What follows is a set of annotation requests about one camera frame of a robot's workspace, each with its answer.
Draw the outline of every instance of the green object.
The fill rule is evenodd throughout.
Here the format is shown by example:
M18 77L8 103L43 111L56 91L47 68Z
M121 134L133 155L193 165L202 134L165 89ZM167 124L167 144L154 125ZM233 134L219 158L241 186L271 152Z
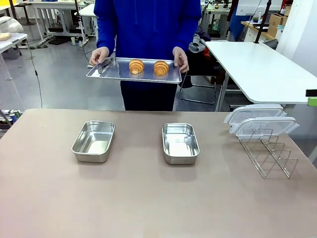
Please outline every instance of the green object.
M308 106L317 107L317 97L308 98Z

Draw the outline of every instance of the plastic lid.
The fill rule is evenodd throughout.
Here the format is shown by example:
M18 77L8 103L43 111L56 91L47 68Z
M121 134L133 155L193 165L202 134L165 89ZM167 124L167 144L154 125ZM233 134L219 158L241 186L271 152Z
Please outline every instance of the plastic lid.
M237 137L260 138L261 136L290 133L299 125L291 117L249 118L230 129Z
M287 113L279 104L252 104L236 108L225 118L224 123L233 126L248 118L283 117L286 115Z

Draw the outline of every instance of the blue sweatshirt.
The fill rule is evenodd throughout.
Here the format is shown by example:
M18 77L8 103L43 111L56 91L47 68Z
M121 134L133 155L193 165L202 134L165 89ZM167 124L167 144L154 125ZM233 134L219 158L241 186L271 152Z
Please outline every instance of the blue sweatshirt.
M188 50L201 5L200 0L96 0L94 13L98 48L108 47L111 55L117 36L116 57L173 60L175 46Z

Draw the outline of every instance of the metal container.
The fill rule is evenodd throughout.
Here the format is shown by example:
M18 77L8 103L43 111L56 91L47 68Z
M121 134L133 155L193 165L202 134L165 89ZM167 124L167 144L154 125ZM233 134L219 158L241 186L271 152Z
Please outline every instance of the metal container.
M71 150L81 162L103 163L110 153L115 124L91 120L81 128Z
M171 165L191 165L199 155L194 128L186 123L169 123L162 127L165 161Z
M154 64L158 59L140 59L144 63L144 70L138 74L131 74L129 63L133 60L131 58L116 58L113 63L110 63L106 69L99 74L97 66L95 66L87 77L93 78L107 78L107 79L120 79L125 81L138 81L138 82L155 82L155 83L180 83L182 81L179 66L174 66L173 60L164 60L168 64L168 72L162 76L154 74Z

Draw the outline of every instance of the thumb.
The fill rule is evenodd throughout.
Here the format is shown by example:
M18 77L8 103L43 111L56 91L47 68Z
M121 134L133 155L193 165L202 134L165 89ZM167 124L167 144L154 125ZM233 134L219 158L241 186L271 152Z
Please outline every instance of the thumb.
M174 65L178 66L178 61L179 61L179 52L176 50L174 54Z
M101 52L100 52L99 59L98 59L98 63L104 62L104 60L105 60L106 57L107 57L107 52L106 52L106 51L101 51Z

